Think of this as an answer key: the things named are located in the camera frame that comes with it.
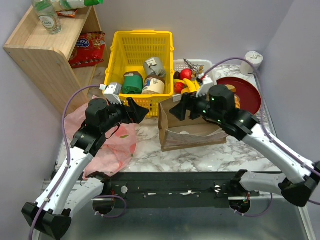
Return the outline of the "brown paper grocery bag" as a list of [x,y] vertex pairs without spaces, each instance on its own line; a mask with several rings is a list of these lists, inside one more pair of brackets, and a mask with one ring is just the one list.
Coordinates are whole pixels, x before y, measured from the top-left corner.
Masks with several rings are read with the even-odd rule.
[[161,150],[163,152],[182,150],[194,147],[225,144],[227,134],[217,125],[203,120],[201,117],[184,121],[178,120],[169,110],[181,100],[181,95],[158,103],[158,129]]

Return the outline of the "green white chips bag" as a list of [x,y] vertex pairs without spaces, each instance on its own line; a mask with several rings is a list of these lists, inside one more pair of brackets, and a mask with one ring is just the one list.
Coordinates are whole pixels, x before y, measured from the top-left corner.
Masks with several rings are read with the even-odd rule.
[[104,3],[104,0],[51,0],[57,12],[82,9]]

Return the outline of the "clear glass bottle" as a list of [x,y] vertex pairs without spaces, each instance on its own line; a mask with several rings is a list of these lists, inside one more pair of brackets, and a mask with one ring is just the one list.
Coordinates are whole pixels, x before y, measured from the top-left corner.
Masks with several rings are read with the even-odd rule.
[[32,0],[31,2],[43,27],[50,34],[59,33],[62,26],[52,2],[50,0]]

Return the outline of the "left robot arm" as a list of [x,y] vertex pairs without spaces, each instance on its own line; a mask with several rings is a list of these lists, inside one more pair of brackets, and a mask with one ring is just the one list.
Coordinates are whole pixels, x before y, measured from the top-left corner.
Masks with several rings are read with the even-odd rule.
[[66,208],[68,197],[80,174],[106,142],[106,133],[121,124],[139,124],[149,113],[133,98],[127,98],[127,102],[128,105],[112,104],[95,98],[88,103],[85,120],[73,136],[64,166],[35,202],[26,202],[22,207],[22,215],[31,231],[37,230],[55,240],[67,233],[72,211],[80,204],[73,201]]

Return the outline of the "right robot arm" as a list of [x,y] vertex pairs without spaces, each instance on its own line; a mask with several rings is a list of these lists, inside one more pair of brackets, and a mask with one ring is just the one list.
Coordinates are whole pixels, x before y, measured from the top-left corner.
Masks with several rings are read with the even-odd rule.
[[254,148],[272,162],[280,173],[240,170],[230,181],[233,191],[267,192],[282,196],[297,207],[304,207],[320,183],[320,164],[300,156],[271,134],[260,120],[236,107],[234,93],[225,85],[212,86],[206,95],[185,93],[169,111],[179,121],[203,118],[225,133]]

